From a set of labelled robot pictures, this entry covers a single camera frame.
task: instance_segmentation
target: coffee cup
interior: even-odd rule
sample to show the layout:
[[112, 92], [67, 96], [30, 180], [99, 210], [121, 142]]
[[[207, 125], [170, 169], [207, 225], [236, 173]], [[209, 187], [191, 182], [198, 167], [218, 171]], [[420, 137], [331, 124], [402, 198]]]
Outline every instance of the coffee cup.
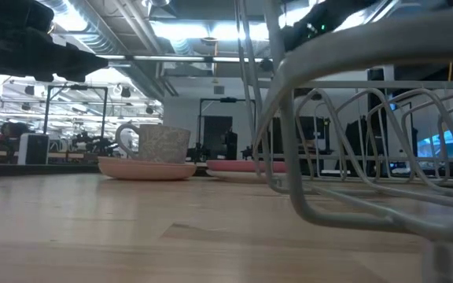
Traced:
[[[131, 129], [139, 135], [137, 154], [122, 143], [120, 134], [124, 129]], [[125, 123], [116, 130], [115, 139], [118, 146], [134, 160], [184, 164], [190, 142], [190, 131], [163, 125], [142, 124], [136, 127], [131, 123]]]

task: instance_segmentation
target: metal wire rack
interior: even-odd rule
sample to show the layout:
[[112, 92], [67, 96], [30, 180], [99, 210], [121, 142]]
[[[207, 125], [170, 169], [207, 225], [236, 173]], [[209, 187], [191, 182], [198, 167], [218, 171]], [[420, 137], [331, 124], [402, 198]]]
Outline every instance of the metal wire rack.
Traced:
[[[395, 210], [379, 203], [361, 198], [361, 196], [390, 196], [403, 197], [419, 200], [448, 207], [453, 207], [453, 177], [450, 176], [449, 163], [453, 157], [449, 157], [444, 146], [441, 153], [435, 154], [433, 140], [431, 139], [431, 157], [416, 157], [411, 150], [408, 138], [409, 130], [406, 126], [407, 117], [417, 111], [433, 107], [439, 112], [436, 122], [438, 135], [443, 138], [444, 132], [441, 124], [445, 123], [453, 137], [453, 120], [449, 101], [453, 100], [453, 82], [419, 82], [419, 81], [392, 81], [392, 82], [330, 82], [316, 81], [314, 79], [332, 75], [339, 72], [353, 71], [388, 64], [421, 64], [432, 62], [453, 62], [453, 11], [430, 13], [419, 17], [411, 17], [400, 20], [382, 20], [373, 24], [366, 24], [357, 28], [334, 32], [323, 35], [318, 39], [303, 44], [289, 54], [285, 54], [281, 31], [278, 25], [278, 3], [275, 0], [266, 0], [263, 7], [265, 20], [270, 37], [271, 55], [274, 66], [278, 66], [271, 82], [258, 80], [256, 62], [252, 43], [249, 38], [249, 22], [245, 0], [235, 0], [235, 16], [238, 31], [244, 29], [245, 40], [238, 40], [240, 62], [245, 61], [245, 51], [249, 61], [249, 70], [241, 66], [241, 76], [244, 81], [246, 99], [249, 100], [249, 85], [252, 85], [256, 99], [256, 111], [259, 113], [257, 128], [252, 122], [251, 105], [246, 104], [246, 110], [250, 117], [249, 124], [252, 133], [253, 148], [262, 145], [262, 156], [255, 156], [256, 173], [261, 176], [258, 169], [259, 158], [263, 157], [266, 165], [265, 176], [267, 184], [278, 193], [288, 193], [293, 207], [300, 217], [310, 223], [321, 226], [332, 226], [358, 230], [378, 230], [397, 233], [416, 233], [430, 240], [453, 242], [453, 223], [428, 221], [416, 215], [404, 211]], [[298, 87], [309, 87], [312, 91], [307, 94], [299, 105], [294, 109], [293, 90]], [[268, 93], [262, 101], [261, 87], [268, 88]], [[326, 88], [349, 88], [355, 90], [351, 96], [341, 105], [334, 105]], [[411, 89], [394, 98], [388, 99], [380, 90], [385, 88]], [[435, 90], [444, 90], [445, 95], [439, 96]], [[322, 102], [314, 108], [314, 114], [318, 108], [326, 107], [330, 121], [334, 125], [334, 134], [339, 141], [339, 153], [337, 156], [320, 156], [319, 151], [312, 155], [305, 144], [300, 114], [302, 108], [315, 96], [320, 95]], [[362, 97], [374, 95], [380, 100], [380, 105], [371, 109], [366, 115], [366, 139], [361, 139], [362, 152], [357, 156], [351, 143], [345, 135], [338, 115], [340, 112], [357, 102]], [[425, 97], [426, 100], [402, 112], [401, 118], [395, 117], [390, 105], [396, 104], [409, 97]], [[372, 117], [377, 115], [382, 123], [381, 111], [385, 111], [387, 123], [392, 125], [393, 132], [399, 140], [405, 156], [379, 155], [378, 144], [375, 141], [372, 129]], [[271, 172], [271, 161], [274, 154], [268, 144], [267, 129], [271, 125], [272, 118], [276, 113], [281, 120], [282, 143], [284, 160], [287, 173], [284, 179], [276, 178]], [[298, 153], [297, 136], [294, 129], [298, 129], [303, 143], [304, 155]], [[368, 145], [373, 154], [368, 155], [363, 150]], [[382, 152], [386, 153], [386, 136], [381, 132]], [[310, 176], [302, 176], [300, 159], [307, 160]], [[313, 160], [335, 160], [340, 164], [339, 177], [325, 177], [320, 174], [319, 162], [317, 173], [313, 168]], [[366, 173], [365, 164], [373, 162], [376, 168], [375, 175]], [[352, 165], [358, 177], [348, 175], [348, 162]], [[391, 162], [406, 162], [410, 165], [410, 173], [405, 177], [397, 177], [387, 170], [387, 178], [382, 178], [380, 168], [389, 166]], [[435, 167], [434, 176], [428, 176], [421, 168], [420, 162], [432, 162]], [[444, 165], [444, 173], [441, 175], [437, 167]], [[365, 189], [329, 189], [320, 186], [322, 182], [361, 182]], [[429, 189], [399, 189], [392, 184], [414, 183], [423, 184]], [[361, 208], [372, 215], [359, 214], [327, 214], [316, 211], [306, 198], [306, 195], [319, 194], [334, 200]]]

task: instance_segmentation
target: cup handle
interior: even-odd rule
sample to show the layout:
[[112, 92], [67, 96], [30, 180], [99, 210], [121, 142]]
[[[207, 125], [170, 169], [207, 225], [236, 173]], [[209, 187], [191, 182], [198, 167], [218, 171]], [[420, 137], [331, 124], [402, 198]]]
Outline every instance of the cup handle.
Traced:
[[118, 127], [118, 129], [116, 129], [116, 134], [115, 134], [115, 140], [116, 140], [116, 143], [118, 143], [118, 146], [121, 149], [123, 149], [133, 160], [136, 160], [136, 159], [138, 159], [138, 156], [136, 156], [132, 150], [130, 150], [128, 147], [126, 147], [122, 143], [122, 138], [120, 137], [120, 134], [122, 134], [122, 130], [124, 130], [124, 129], [131, 129], [134, 132], [136, 132], [136, 134], [139, 134], [139, 128], [137, 128], [133, 124], [125, 123], [122, 126]]

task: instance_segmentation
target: table surface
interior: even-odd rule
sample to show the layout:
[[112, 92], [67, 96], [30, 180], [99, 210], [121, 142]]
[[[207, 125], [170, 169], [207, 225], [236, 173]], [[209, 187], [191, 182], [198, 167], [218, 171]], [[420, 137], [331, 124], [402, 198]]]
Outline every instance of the table surface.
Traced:
[[[355, 211], [324, 197], [311, 201], [320, 211]], [[265, 185], [0, 178], [0, 282], [419, 283], [421, 241], [313, 226]]]

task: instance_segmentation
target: wooden table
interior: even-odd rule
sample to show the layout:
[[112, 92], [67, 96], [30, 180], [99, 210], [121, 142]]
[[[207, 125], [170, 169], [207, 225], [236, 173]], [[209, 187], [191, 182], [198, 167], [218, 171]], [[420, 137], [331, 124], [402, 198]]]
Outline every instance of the wooden table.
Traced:
[[264, 185], [0, 178], [0, 282], [419, 283], [420, 242], [310, 225]]

